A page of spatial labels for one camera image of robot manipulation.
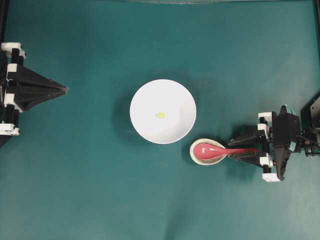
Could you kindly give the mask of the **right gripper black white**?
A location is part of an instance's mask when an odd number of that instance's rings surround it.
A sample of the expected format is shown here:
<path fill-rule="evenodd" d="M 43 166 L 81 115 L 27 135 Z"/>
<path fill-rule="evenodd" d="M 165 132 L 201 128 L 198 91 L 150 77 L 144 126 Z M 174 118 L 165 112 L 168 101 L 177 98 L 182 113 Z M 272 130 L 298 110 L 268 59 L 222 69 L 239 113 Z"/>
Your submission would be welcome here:
<path fill-rule="evenodd" d="M 262 168 L 262 179 L 266 182 L 279 182 L 276 173 L 272 173 L 275 167 L 272 155 L 270 153 L 272 112 L 258 113 L 259 123 L 256 125 L 244 125 L 235 129 L 233 136 L 228 142 L 229 147 L 237 146 L 261 146 L 261 151 L 235 153 L 229 157 L 235 160 L 243 161 Z"/>

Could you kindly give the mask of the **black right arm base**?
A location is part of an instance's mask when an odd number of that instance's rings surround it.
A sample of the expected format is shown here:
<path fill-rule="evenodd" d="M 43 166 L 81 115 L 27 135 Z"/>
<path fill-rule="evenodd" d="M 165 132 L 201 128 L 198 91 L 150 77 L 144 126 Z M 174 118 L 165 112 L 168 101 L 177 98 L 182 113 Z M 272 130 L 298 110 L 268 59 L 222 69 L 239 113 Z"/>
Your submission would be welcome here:
<path fill-rule="evenodd" d="M 308 129 L 320 135 L 320 95 L 313 97 L 301 110 L 301 124 L 303 129 Z"/>

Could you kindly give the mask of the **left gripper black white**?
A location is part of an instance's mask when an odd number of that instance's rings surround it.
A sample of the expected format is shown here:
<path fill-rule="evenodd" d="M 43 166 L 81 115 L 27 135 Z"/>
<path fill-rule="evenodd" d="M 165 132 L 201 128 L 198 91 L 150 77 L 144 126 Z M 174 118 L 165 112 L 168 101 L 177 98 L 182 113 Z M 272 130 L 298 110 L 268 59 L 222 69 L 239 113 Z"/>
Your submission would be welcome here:
<path fill-rule="evenodd" d="M 67 87 L 23 66 L 26 53 L 18 42 L 0 45 L 0 134 L 18 136 L 19 114 L 67 93 Z"/>

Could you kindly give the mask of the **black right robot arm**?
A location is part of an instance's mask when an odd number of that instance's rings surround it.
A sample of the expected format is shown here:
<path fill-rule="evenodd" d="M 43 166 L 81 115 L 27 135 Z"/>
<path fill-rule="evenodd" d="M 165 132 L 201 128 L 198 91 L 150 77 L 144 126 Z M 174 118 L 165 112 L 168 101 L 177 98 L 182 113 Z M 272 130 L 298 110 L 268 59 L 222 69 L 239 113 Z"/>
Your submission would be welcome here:
<path fill-rule="evenodd" d="M 261 167 L 262 179 L 268 183 L 285 179 L 286 166 L 292 153 L 304 150 L 306 156 L 320 154 L 320 142 L 311 129 L 301 130 L 300 118 L 294 111 L 284 108 L 281 113 L 260 112 L 256 130 L 229 141 L 228 146 L 260 144 L 257 153 L 236 153 L 233 156 Z"/>

